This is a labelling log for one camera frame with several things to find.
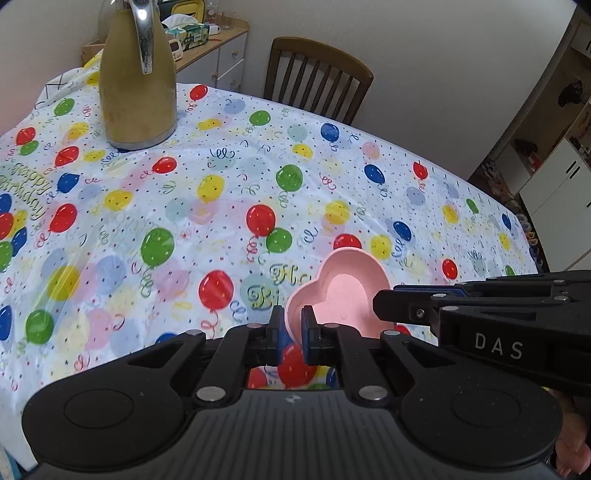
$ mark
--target screw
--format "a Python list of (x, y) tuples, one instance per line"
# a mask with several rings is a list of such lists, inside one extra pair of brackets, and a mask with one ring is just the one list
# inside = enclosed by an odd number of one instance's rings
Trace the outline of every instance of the screw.
[(366, 385), (359, 389), (359, 396), (365, 400), (383, 400), (388, 396), (388, 390), (379, 385)]
[(226, 391), (220, 387), (203, 387), (197, 390), (197, 398), (203, 401), (218, 401), (226, 396)]

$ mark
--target silver handle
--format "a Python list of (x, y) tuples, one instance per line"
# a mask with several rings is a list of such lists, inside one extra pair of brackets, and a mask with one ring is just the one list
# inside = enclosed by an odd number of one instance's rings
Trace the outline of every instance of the silver handle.
[(128, 0), (138, 34), (139, 59), (142, 73), (154, 70), (154, 7), (152, 0)]

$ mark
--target pink bowl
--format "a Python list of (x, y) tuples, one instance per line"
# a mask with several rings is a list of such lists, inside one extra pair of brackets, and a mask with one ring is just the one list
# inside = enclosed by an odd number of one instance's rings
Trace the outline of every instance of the pink bowl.
[(338, 248), (322, 261), (316, 277), (287, 300), (287, 332), (301, 345), (301, 310), (312, 305), (320, 324), (350, 325), (364, 337), (379, 338), (383, 330), (396, 325), (377, 318), (372, 301), (377, 292), (390, 288), (386, 271), (373, 256), (360, 248)]

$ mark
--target tablecloth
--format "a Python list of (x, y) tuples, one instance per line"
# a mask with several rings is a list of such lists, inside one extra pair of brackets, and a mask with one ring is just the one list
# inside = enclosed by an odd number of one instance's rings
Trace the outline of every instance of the tablecloth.
[(20, 417), (43, 385), (187, 329), (266, 323), (333, 248), (371, 252), (392, 285), (536, 272), (496, 201), (289, 106), (178, 85), (175, 134), (118, 151), (99, 65), (50, 82), (0, 139), (0, 442), (27, 468)]

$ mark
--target box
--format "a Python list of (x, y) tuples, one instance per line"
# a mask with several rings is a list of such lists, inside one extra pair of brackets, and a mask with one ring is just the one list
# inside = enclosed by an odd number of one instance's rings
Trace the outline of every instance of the box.
[(181, 43), (183, 50), (187, 51), (207, 43), (209, 40), (209, 25), (202, 23), (180, 25), (167, 29), (166, 33), (174, 35), (174, 38)]

